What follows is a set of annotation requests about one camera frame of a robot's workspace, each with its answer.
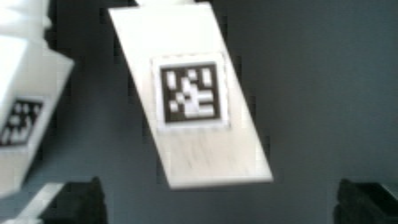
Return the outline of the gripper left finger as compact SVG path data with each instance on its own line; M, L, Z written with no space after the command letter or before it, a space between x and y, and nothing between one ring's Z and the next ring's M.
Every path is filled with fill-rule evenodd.
M48 183L11 224L108 224L99 178L87 182Z

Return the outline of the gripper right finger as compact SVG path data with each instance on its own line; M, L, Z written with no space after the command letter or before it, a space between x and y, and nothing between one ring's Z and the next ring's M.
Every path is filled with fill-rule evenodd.
M343 179L332 218L334 224L398 224L398 183Z

